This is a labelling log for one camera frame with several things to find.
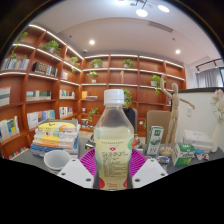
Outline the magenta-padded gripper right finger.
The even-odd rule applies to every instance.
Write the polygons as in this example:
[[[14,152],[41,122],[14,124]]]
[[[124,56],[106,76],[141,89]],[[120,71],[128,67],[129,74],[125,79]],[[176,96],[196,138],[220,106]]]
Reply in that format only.
[[[132,150],[129,161],[129,189],[141,188],[165,176],[167,172],[156,159],[147,159],[137,150]]]

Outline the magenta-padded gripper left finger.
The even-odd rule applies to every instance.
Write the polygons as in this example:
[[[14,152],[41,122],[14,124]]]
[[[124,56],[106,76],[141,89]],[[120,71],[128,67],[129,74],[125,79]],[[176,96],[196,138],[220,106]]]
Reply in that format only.
[[[95,150],[91,149],[79,159],[71,159],[58,176],[78,186],[92,189],[96,173]]]

